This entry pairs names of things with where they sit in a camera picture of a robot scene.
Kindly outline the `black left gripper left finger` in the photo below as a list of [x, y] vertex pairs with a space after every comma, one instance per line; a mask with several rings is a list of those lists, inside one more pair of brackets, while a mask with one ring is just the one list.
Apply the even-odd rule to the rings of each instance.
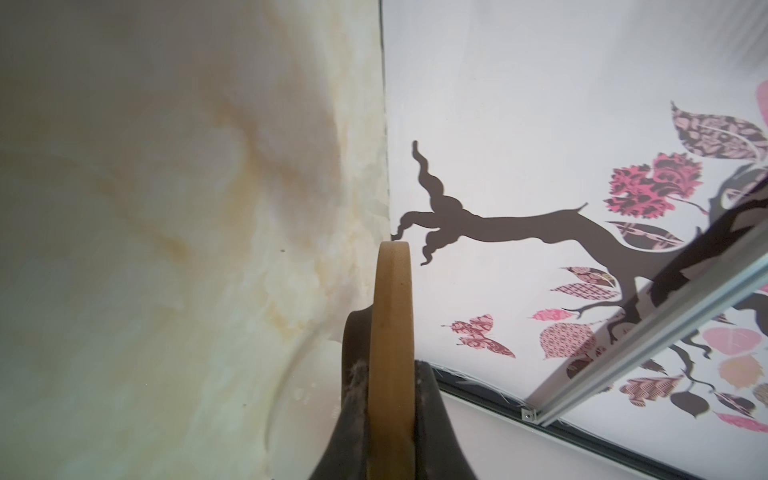
[[356, 362], [342, 393], [341, 410], [327, 447], [310, 480], [362, 480], [367, 478], [369, 422], [367, 415], [368, 364]]

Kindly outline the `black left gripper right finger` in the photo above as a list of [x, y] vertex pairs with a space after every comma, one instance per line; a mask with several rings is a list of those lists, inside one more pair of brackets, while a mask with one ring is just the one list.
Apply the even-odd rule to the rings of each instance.
[[455, 435], [432, 367], [415, 362], [415, 461], [418, 480], [475, 480]]

